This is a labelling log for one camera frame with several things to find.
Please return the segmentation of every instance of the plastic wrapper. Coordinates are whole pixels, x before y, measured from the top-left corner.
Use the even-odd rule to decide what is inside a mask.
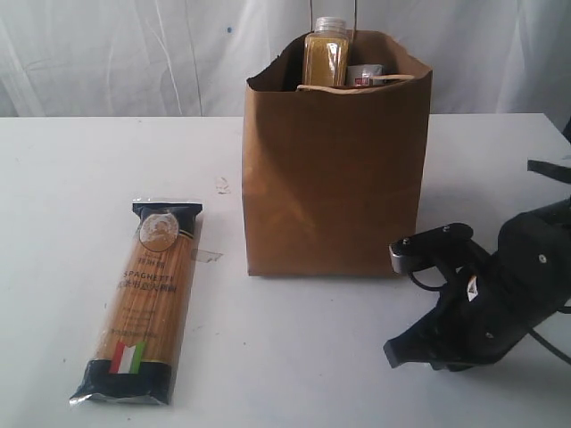
[[[203,206],[134,202],[140,217],[95,356],[71,404],[86,399],[168,404],[192,275],[195,219]]]

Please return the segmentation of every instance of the table surface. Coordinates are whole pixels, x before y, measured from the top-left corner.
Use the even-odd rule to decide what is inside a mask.
[[[434,306],[405,279],[246,274],[240,118],[0,119],[0,425],[3,427],[566,426],[571,370],[530,338],[463,373],[391,369],[382,351]],[[501,224],[564,199],[526,172],[568,164],[541,114],[430,119],[418,228],[467,222],[493,250]],[[229,193],[217,187],[228,182]],[[169,407],[70,407],[129,252],[137,196],[204,202]],[[538,330],[571,350],[555,315]]]

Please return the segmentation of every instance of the brown paper bag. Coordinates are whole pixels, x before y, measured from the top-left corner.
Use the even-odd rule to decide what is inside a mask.
[[[343,95],[295,92],[304,37],[247,80],[248,272],[390,274],[389,243],[415,232],[432,71],[387,35],[357,31],[351,65],[415,78]]]

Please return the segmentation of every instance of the white lid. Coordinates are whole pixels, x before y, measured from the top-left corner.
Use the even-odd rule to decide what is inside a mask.
[[[345,32],[345,20],[333,16],[320,16],[315,20],[316,31],[342,31]]]

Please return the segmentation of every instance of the italian flag label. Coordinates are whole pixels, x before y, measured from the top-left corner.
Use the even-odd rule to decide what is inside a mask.
[[[133,375],[139,373],[139,366],[141,365],[141,357],[143,357],[144,349],[145,342],[139,342],[130,347],[126,346],[123,342],[117,342],[109,373]]]

